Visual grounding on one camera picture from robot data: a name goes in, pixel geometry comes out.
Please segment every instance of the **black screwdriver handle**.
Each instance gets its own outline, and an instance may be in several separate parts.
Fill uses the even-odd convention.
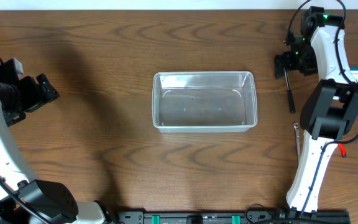
[[[288,90],[288,104],[290,105],[290,112],[295,113],[295,104],[293,102],[292,91]]]

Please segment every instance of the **green clip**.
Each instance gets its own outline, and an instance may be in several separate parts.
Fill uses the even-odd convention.
[[[240,220],[240,216],[239,215],[233,215],[231,217],[231,220],[233,222],[233,224],[241,224],[241,220]]]
[[[160,224],[160,216],[152,215],[152,224]]]

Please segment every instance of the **silver tool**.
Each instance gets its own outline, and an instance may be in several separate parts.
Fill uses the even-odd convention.
[[[301,159],[301,140],[299,138],[299,127],[298,123],[293,123],[293,128],[295,129],[295,139],[296,139],[296,155],[298,156],[298,164]]]

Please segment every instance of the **wood grain surface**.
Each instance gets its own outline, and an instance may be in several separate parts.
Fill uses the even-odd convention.
[[[26,75],[45,73],[61,97],[10,128],[41,179],[77,200],[155,210],[285,206],[296,172],[293,122],[318,82],[290,72],[295,114],[273,57],[294,11],[0,12],[0,56]],[[299,33],[299,19],[293,30]],[[358,66],[358,11],[346,21]],[[246,133],[160,134],[152,124],[157,72],[250,71],[258,124]],[[358,119],[346,137],[358,131]],[[320,209],[347,209],[358,223],[358,141],[334,153]]]

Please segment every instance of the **white plastic bin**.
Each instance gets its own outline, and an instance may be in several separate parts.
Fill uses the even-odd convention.
[[[157,73],[152,109],[161,133],[245,132],[258,121],[250,72]]]

